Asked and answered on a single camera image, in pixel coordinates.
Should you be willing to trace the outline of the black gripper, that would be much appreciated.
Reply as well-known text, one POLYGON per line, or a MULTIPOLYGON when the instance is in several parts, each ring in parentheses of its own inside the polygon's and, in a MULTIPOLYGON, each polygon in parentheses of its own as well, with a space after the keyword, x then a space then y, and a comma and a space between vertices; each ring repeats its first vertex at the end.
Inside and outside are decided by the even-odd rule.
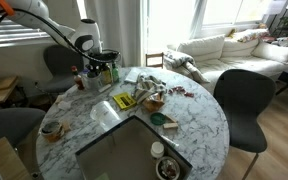
POLYGON ((90 62, 86 65, 88 69, 87 76, 89 78, 97 77, 101 72, 101 67, 110 62, 111 59, 112 55, 110 53, 92 55, 90 62))

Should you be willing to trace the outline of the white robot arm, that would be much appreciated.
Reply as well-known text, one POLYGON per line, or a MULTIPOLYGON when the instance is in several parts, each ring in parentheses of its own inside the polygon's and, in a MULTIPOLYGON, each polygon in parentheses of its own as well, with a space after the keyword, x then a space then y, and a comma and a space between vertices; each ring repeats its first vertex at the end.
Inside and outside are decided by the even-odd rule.
POLYGON ((0 23, 7 18, 46 32, 59 45, 87 59, 87 68, 112 63, 119 55, 116 51, 102 49, 99 27, 94 20, 81 19, 76 29, 58 24, 50 18, 49 9, 42 0, 0 0, 0 14, 0 23))

